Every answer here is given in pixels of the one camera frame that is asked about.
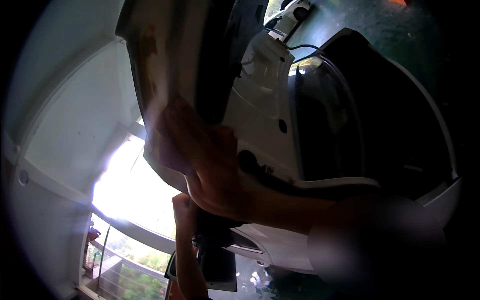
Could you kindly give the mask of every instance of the hand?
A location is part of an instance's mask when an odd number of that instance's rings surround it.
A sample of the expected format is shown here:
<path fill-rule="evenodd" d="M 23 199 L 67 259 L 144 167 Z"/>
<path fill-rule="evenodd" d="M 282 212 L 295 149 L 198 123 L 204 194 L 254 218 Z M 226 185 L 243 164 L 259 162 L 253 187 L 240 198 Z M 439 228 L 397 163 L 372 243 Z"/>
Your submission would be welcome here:
<path fill-rule="evenodd" d="M 177 225 L 177 237 L 191 239 L 195 232 L 198 206 L 190 196 L 180 193 L 172 198 L 173 214 Z"/>
<path fill-rule="evenodd" d="M 179 168 L 199 207 L 214 215 L 241 219 L 249 197 L 239 183 L 237 138 L 231 128 L 205 125 L 181 97 L 170 101 L 160 118 L 160 133 L 182 154 Z"/>

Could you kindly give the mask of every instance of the white car body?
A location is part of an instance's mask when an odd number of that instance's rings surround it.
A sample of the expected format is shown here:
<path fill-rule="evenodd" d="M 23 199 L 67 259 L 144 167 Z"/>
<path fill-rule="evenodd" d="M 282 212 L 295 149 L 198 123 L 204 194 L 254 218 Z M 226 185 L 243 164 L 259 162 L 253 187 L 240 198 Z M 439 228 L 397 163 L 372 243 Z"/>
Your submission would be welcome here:
<path fill-rule="evenodd" d="M 295 28 L 298 22 L 303 19 L 298 20 L 294 16 L 294 11 L 296 8 L 304 8 L 307 11 L 310 10 L 311 3 L 307 0 L 294 0 L 290 2 L 283 10 L 277 12 L 270 18 L 268 18 L 264 26 L 267 26 L 271 22 L 277 22 L 273 28 L 269 30 L 269 35 L 280 41 L 284 41 Z"/>

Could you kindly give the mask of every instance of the white parked car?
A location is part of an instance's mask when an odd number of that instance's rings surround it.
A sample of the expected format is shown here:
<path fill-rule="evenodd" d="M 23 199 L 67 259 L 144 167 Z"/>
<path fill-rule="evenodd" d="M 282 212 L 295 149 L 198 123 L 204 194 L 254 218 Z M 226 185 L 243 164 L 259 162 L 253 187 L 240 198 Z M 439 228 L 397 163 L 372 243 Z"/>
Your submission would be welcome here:
<path fill-rule="evenodd" d="M 293 33 L 295 26 L 307 18 L 310 7 L 310 1 L 294 0 L 268 18 L 264 28 L 273 38 L 285 41 Z"/>

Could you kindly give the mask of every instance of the car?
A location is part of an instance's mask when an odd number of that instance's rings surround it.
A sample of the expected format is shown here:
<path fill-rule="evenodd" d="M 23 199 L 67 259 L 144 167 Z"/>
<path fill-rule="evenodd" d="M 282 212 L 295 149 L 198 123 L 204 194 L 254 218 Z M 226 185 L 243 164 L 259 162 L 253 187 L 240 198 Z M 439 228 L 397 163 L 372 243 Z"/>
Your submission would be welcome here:
<path fill-rule="evenodd" d="M 284 1 L 282 10 L 268 18 L 264 23 L 264 29 L 270 36 L 282 42 L 288 40 L 296 25 L 305 20 L 310 11 L 311 3 L 307 0 L 294 0 L 288 3 Z"/>

